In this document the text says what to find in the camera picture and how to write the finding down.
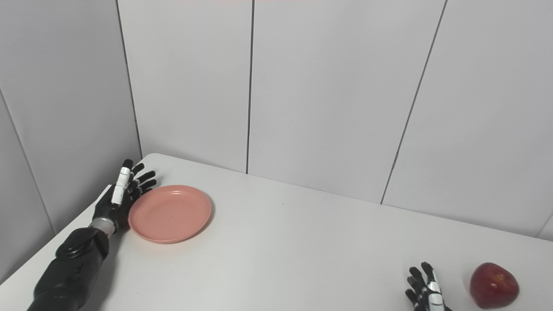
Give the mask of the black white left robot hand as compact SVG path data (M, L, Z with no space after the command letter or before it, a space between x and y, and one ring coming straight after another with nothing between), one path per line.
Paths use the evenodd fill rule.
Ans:
M95 204L91 226L108 235L126 230L132 205L156 184L155 171L146 171L144 163L135 165L132 159L125 159L116 182Z

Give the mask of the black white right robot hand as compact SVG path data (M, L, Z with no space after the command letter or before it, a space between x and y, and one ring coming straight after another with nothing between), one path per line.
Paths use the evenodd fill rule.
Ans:
M434 268L428 262L421 262L421 270L410 267L407 283L410 288L405 295L413 304L414 311L450 311L446 305Z

